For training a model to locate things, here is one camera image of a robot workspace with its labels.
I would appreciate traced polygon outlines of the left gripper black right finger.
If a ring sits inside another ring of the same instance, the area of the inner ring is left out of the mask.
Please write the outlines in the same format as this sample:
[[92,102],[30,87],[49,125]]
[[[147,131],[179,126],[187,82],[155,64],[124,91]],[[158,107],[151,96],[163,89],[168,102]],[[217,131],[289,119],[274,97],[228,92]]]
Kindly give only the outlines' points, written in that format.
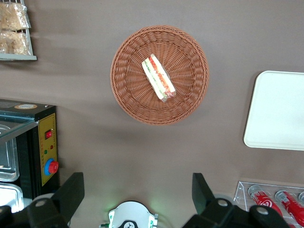
[[288,228],[274,209],[254,205],[242,210],[229,200],[216,198],[201,173],[192,176],[192,201],[197,213],[184,228]]

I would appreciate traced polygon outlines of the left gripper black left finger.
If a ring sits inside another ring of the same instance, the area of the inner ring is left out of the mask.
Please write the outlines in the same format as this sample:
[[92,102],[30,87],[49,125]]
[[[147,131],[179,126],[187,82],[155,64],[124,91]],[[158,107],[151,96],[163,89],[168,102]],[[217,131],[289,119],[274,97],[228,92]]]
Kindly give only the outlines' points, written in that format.
[[85,196],[84,175],[73,173],[52,195],[41,195],[19,212],[0,208],[2,228],[67,228]]

